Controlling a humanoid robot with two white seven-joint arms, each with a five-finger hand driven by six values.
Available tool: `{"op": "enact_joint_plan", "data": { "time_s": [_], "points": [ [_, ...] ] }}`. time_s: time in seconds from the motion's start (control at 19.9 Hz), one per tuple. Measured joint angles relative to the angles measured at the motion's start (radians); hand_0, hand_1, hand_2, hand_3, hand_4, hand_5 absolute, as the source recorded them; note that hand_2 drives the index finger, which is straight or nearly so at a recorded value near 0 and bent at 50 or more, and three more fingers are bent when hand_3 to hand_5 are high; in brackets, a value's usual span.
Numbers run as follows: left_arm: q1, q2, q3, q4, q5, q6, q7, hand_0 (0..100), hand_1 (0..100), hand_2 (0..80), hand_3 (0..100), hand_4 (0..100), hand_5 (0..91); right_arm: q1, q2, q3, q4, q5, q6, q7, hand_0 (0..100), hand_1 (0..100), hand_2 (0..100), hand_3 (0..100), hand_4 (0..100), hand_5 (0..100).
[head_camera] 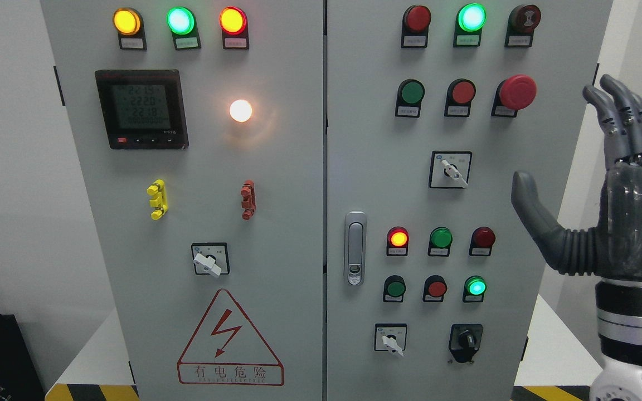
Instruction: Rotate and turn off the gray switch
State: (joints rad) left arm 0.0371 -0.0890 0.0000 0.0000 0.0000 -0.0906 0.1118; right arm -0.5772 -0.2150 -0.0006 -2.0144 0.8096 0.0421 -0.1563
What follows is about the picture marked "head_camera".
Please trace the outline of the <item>gray robotic right hand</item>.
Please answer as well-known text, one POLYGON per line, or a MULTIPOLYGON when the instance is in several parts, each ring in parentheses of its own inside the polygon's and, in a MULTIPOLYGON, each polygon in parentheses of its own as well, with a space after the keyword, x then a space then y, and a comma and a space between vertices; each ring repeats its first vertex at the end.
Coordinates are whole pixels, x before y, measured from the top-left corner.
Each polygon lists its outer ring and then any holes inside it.
POLYGON ((595 107, 605 135, 597 225, 586 230, 561 226, 538 199, 536 183, 526 171, 514 173, 512 205, 555 271, 642 281, 642 98, 607 74, 599 89, 587 85, 582 94, 595 107))

